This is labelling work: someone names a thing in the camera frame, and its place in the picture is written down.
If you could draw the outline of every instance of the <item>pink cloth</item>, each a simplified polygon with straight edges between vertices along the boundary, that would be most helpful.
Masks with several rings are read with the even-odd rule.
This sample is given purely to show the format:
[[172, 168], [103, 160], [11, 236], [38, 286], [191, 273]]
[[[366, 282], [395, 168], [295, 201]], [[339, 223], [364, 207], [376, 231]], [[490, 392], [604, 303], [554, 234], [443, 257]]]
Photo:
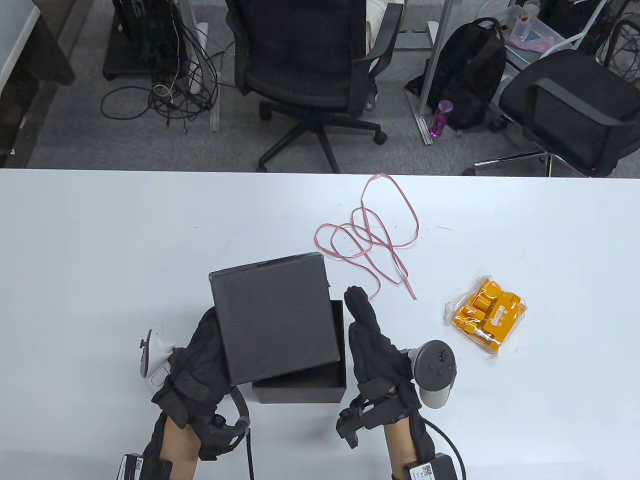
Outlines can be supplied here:
[[522, 40], [520, 37], [510, 34], [504, 38], [504, 43], [516, 47], [520, 50], [544, 53], [554, 46], [555, 40], [552, 36], [536, 38], [535, 40]]

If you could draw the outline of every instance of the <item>plastic bag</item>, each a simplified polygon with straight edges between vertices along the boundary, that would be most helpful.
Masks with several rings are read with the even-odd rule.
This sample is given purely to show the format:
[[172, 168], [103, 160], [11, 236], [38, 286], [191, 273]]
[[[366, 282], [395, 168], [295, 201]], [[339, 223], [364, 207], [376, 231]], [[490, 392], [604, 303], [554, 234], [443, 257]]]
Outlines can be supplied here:
[[487, 352], [496, 354], [526, 310], [522, 298], [503, 291], [485, 276], [457, 303], [448, 304], [445, 318]]

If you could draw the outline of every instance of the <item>black backpack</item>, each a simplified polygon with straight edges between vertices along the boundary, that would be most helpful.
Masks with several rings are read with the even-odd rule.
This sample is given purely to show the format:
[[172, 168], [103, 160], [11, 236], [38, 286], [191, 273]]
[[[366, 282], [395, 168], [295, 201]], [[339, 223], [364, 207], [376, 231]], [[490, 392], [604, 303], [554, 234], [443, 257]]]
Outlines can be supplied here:
[[[490, 22], [488, 27], [480, 24]], [[441, 100], [453, 103], [447, 124], [454, 130], [468, 129], [484, 122], [484, 114], [498, 90], [507, 50], [502, 28], [496, 19], [482, 18], [458, 28], [442, 47], [427, 105], [432, 111]], [[420, 96], [424, 73], [405, 85]]]

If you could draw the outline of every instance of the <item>purple water bottle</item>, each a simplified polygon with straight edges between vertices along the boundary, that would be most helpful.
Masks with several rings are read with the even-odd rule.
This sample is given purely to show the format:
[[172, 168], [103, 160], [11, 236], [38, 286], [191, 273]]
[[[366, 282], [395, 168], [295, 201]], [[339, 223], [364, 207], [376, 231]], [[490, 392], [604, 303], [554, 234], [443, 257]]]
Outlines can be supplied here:
[[449, 113], [453, 110], [453, 103], [448, 100], [441, 100], [438, 104], [438, 109], [436, 113], [433, 115], [433, 120], [431, 121], [431, 127], [429, 127], [429, 133], [432, 137], [438, 138], [442, 135], [444, 131], [445, 125], [447, 125], [447, 117]]

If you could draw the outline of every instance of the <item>black cable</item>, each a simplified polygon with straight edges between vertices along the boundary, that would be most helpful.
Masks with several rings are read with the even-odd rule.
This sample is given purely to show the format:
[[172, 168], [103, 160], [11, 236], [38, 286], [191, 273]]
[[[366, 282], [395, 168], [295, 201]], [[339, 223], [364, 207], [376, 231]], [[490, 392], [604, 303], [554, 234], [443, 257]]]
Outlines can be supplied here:
[[150, 88], [145, 88], [142, 86], [134, 86], [134, 85], [128, 85], [128, 86], [121, 86], [119, 88], [116, 88], [114, 90], [111, 90], [110, 92], [107, 92], [107, 94], [105, 94], [105, 96], [102, 97], [102, 100], [100, 100], [100, 112], [108, 119], [110, 120], [135, 120], [136, 118], [140, 118], [141, 116], [143, 116], [146, 112], [149, 111], [149, 105], [147, 105], [147, 108], [145, 108], [142, 112], [138, 113], [137, 115], [134, 116], [111, 116], [111, 115], [107, 115], [104, 112], [104, 101], [110, 97], [112, 94], [119, 92], [120, 90], [126, 90], [128, 88], [132, 88], [134, 90], [144, 90], [145, 92], [151, 92]]
[[255, 480], [253, 476], [253, 456], [251, 455], [251, 429], [246, 434], [246, 460], [249, 464], [249, 480]]
[[[180, 31], [182, 32], [182, 38], [185, 42], [191, 44], [192, 48], [195, 51], [198, 51], [202, 54], [202, 58], [204, 61], [204, 65], [200, 65], [199, 62], [194, 62], [191, 59], [186, 59], [182, 63], [182, 68], [187, 70], [186, 78], [183, 76], [182, 79], [179, 79], [179, 70], [176, 71], [176, 65], [172, 67], [166, 68], [166, 73], [164, 74], [154, 74], [151, 78], [151, 88], [145, 88], [140, 86], [123, 86], [111, 90], [105, 96], [103, 96], [100, 101], [100, 112], [111, 120], [134, 120], [143, 116], [147, 111], [153, 110], [158, 115], [166, 119], [167, 125], [169, 125], [171, 120], [189, 120], [192, 122], [195, 118], [204, 111], [209, 111], [213, 108], [216, 101], [218, 100], [218, 87], [219, 85], [223, 85], [226, 87], [234, 88], [234, 86], [229, 84], [223, 84], [218, 82], [218, 71], [216, 70], [216, 66], [213, 61], [221, 55], [226, 53], [226, 50], [233, 45], [234, 42], [231, 42], [227, 45], [224, 50], [216, 52], [212, 55], [208, 55], [202, 46], [200, 45], [199, 39], [194, 37], [194, 34], [190, 32], [179, 15], [173, 14], [173, 6], [171, 2], [167, 2], [169, 4], [169, 9], [171, 13], [171, 18], [173, 22], [174, 28], [177, 30], [177, 27], [180, 27]], [[180, 51], [177, 51], [177, 57], [180, 58]], [[195, 64], [196, 68], [191, 70], [189, 68], [190, 64]], [[196, 73], [198, 72], [198, 68], [200, 69], [199, 79], [196, 78]], [[203, 71], [207, 69], [208, 73], [210, 73], [212, 78], [212, 88], [211, 91], [207, 89], [203, 85], [202, 79], [204, 78]], [[200, 91], [198, 93], [191, 93], [191, 86], [197, 84], [200, 86]], [[156, 91], [156, 89], [160, 86], [164, 87], [163, 94], [160, 94]], [[105, 100], [111, 96], [112, 94], [126, 90], [126, 89], [134, 89], [134, 90], [143, 90], [145, 92], [149, 92], [147, 98], [147, 107], [139, 114], [130, 116], [130, 117], [117, 117], [113, 115], [108, 115], [104, 111], [104, 103]]]
[[428, 425], [429, 427], [433, 428], [436, 432], [438, 432], [438, 434], [442, 438], [444, 438], [445, 441], [449, 444], [449, 447], [451, 447], [451, 449], [453, 450], [453, 453], [456, 455], [456, 458], [458, 459], [458, 463], [460, 464], [460, 471], [462, 472], [462, 480], [467, 480], [467, 471], [465, 470], [465, 462], [462, 461], [460, 452], [458, 452], [458, 449], [453, 444], [451, 439], [447, 435], [445, 435], [445, 433], [442, 430], [440, 430], [437, 426], [435, 426], [433, 423], [431, 423], [427, 419], [423, 418], [422, 420], [426, 425]]
[[[635, 14], [632, 12], [623, 13], [622, 15], [620, 15], [616, 23], [618, 23], [620, 20], [627, 19], [633, 16], [635, 16]], [[607, 41], [600, 46], [598, 52], [596, 53], [596, 60], [600, 64], [604, 63], [604, 58], [607, 54], [607, 51], [609, 50], [609, 44], [613, 40], [613, 38], [611, 37], [612, 33], [613, 30], [609, 34], [609, 38], [607, 39]], [[617, 38], [617, 41], [621, 46], [618, 47], [618, 44], [614, 45], [609, 68], [629, 82], [639, 82], [640, 78], [638, 77], [638, 73], [640, 72], [640, 33], [638, 33], [635, 29], [625, 26], [620, 30], [620, 35]], [[625, 54], [633, 54], [633, 59], [630, 63], [627, 62], [629, 60], [628, 55], [626, 55], [626, 58], [623, 58]]]

